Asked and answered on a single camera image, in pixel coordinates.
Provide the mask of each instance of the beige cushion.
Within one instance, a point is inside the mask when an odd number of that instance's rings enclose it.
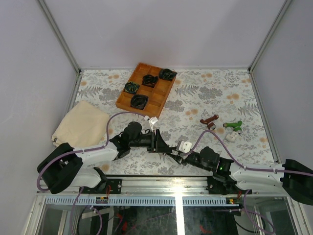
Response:
[[[70,110],[52,135],[55,146],[68,142],[72,147],[88,147],[100,142],[109,115],[88,102],[80,101]]]

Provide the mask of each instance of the robotic arm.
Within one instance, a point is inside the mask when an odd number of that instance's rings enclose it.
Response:
[[[285,193],[295,201],[313,205],[313,177],[282,172],[313,174],[311,169],[295,160],[286,160],[285,164],[241,167],[233,160],[221,157],[209,147],[203,148],[199,153],[190,151],[189,142],[180,141],[176,147],[169,147],[158,129],[142,133],[142,126],[138,122],[129,123],[122,133],[110,139],[108,146],[95,146],[95,151],[85,152],[82,149],[73,149],[68,143],[61,144],[37,167],[37,171],[40,173],[49,162],[61,154],[73,150],[80,151],[55,161],[44,171],[42,179],[53,194],[69,186],[85,186],[83,193],[105,193],[108,179],[94,166],[98,162],[125,157],[131,147],[145,147],[149,153],[166,154],[180,165],[190,164],[212,171],[213,176],[208,177],[210,194],[238,194],[239,191],[251,189],[260,193]]]

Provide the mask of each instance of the table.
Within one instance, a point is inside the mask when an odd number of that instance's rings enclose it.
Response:
[[[200,119],[214,114],[220,118],[214,123],[215,132],[225,139],[231,128],[223,128],[224,122],[242,120],[243,133],[235,142],[224,141],[229,151],[241,163],[270,164],[273,155],[252,90],[247,70],[175,70],[175,83],[167,98],[164,109],[156,123],[161,136],[170,145],[179,140],[195,143],[206,126]],[[133,70],[84,70],[75,104],[85,100],[110,116],[123,110],[116,107],[125,83]],[[148,122],[133,114],[115,117],[109,126],[110,137],[119,134],[131,121],[149,128]],[[196,151],[209,146],[221,157],[229,158],[217,139],[207,133]],[[207,176],[210,172],[197,167],[177,164],[161,154],[151,154],[144,148],[132,149],[130,154],[114,162],[103,162],[99,167],[106,174],[118,175],[175,175]]]

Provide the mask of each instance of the wooden tray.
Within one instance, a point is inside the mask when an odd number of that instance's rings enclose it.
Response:
[[[139,63],[133,74],[131,75],[130,79],[128,80],[128,82],[132,81],[140,85],[136,94],[144,94],[148,97],[148,103],[143,110],[131,107],[131,99],[134,94],[129,94],[124,90],[117,99],[116,106],[120,109],[141,113],[151,118],[158,118],[162,112],[162,109],[164,107],[168,94],[171,91],[173,83],[175,82],[176,77],[174,77],[171,82],[159,78],[154,88],[144,86],[141,83],[143,76],[147,74],[151,74],[152,76],[158,76],[160,70],[161,68],[159,67]]]

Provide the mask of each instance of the bundled black cable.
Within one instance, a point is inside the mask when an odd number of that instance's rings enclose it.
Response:
[[[171,71],[169,69],[161,69],[158,73],[159,78],[166,80],[166,81],[172,81],[174,77],[176,76],[177,72]]]
[[[127,93],[136,94],[136,92],[139,89],[139,85],[137,83],[134,83],[134,82],[128,82],[125,84],[124,89]]]
[[[155,87],[156,83],[158,81],[158,77],[154,77],[151,74],[145,75],[142,78],[142,85],[147,87]]]
[[[148,102],[148,97],[143,94],[135,94],[131,99],[131,106],[143,110]]]

